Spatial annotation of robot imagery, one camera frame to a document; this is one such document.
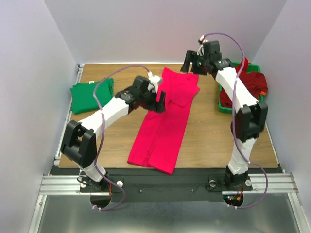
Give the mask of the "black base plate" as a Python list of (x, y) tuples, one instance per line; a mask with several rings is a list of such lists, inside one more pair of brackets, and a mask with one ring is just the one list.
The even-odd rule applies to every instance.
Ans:
[(125, 202), (222, 202), (223, 194), (251, 191), (241, 184), (227, 188), (223, 168), (177, 168), (172, 175), (151, 168), (109, 168), (109, 178), (122, 181)]

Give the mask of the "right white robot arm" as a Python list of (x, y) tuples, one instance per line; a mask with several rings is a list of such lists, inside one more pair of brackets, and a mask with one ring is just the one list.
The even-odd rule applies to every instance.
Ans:
[(232, 101), (234, 147), (226, 167), (224, 185), (228, 189), (235, 189), (248, 179), (251, 151), (264, 130), (268, 106), (247, 90), (233, 63), (222, 58), (218, 41), (201, 38), (198, 43), (198, 51), (187, 51), (181, 72), (212, 75)]

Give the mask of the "pink t shirt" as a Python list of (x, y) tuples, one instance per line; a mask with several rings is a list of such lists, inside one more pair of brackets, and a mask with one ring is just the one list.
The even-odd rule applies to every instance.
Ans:
[(162, 72), (159, 90), (166, 93), (163, 113), (149, 111), (140, 127), (128, 157), (128, 163), (153, 167), (172, 174), (183, 141), (194, 97), (200, 91), (199, 76), (177, 73), (169, 68)]

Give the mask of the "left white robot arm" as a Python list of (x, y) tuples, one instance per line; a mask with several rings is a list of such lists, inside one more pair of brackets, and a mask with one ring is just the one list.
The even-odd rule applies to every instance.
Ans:
[(136, 76), (131, 86), (118, 92), (102, 109), (66, 125), (60, 151), (86, 174), (97, 191), (104, 191), (109, 184), (106, 170), (97, 163), (98, 137), (103, 138), (109, 126), (139, 107), (164, 112), (166, 93), (159, 90), (162, 83), (163, 78), (151, 72), (148, 77)]

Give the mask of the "folded green t shirt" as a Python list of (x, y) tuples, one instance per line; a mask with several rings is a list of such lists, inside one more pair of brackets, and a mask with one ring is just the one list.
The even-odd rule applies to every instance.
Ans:
[[(71, 89), (72, 105), (71, 110), (74, 114), (98, 110), (99, 106), (93, 96), (93, 92), (98, 82), (93, 83), (77, 83)], [(114, 80), (112, 78), (106, 79), (97, 89), (96, 96), (104, 107), (111, 101), (114, 93)]]

